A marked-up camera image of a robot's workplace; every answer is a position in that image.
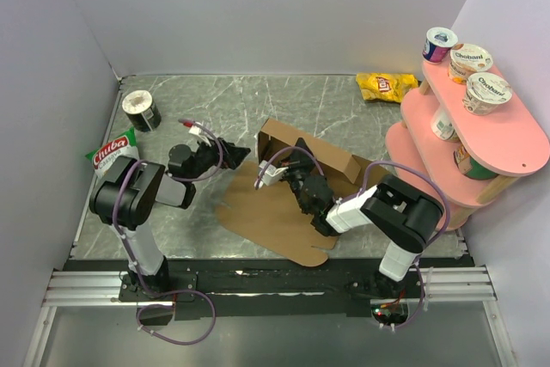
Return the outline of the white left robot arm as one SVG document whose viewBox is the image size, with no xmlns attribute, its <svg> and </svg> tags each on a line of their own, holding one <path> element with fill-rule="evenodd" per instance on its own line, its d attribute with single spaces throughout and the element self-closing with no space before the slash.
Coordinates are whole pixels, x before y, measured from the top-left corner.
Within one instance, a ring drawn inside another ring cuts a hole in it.
<svg viewBox="0 0 550 367">
<path fill-rule="evenodd" d="M 196 194 L 195 181 L 214 167 L 237 169 L 250 152 L 222 138 L 209 138 L 196 150 L 175 145 L 167 166 L 125 155 L 114 160 L 92 192 L 89 209 L 113 228 L 123 244 L 134 289 L 152 300 L 171 290 L 168 259 L 148 224 L 155 203 L 188 208 Z"/>
</svg>

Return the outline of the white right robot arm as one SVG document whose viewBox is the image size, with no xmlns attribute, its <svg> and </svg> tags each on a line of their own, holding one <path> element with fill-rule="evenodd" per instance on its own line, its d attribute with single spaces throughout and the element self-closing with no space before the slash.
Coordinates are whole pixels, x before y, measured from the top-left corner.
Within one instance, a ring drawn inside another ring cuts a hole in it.
<svg viewBox="0 0 550 367">
<path fill-rule="evenodd" d="M 289 184 L 302 213 L 312 217 L 311 225 L 323 236 L 338 236 L 352 229 L 374 224 L 389 244 L 378 270 L 369 276 L 365 289 L 373 297 L 394 297 L 405 288 L 409 268 L 433 243 L 440 220 L 449 224 L 449 204 L 443 192 L 430 178 L 406 165 L 392 163 L 419 177 L 433 187 L 436 199 L 393 174 L 387 174 L 374 186 L 366 186 L 371 163 L 356 193 L 337 199 L 303 139 L 298 139 L 290 154 L 276 164 L 280 180 Z"/>
</svg>

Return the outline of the brown cardboard box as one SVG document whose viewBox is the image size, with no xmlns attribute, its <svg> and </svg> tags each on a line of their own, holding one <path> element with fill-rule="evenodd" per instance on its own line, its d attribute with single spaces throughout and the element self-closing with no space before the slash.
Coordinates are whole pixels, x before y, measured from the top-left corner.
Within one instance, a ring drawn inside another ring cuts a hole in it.
<svg viewBox="0 0 550 367">
<path fill-rule="evenodd" d="M 214 210 L 219 230 L 211 236 L 210 251 L 218 258 L 267 259 L 283 257 L 302 266 L 319 266 L 336 258 L 380 259 L 389 239 L 372 223 L 342 235 L 323 236 L 302 213 L 286 182 L 256 189 L 258 166 L 302 138 L 320 164 L 338 197 L 361 187 L 370 160 L 316 138 L 282 121 L 269 118 L 260 128 L 253 157 L 224 180 Z"/>
</svg>

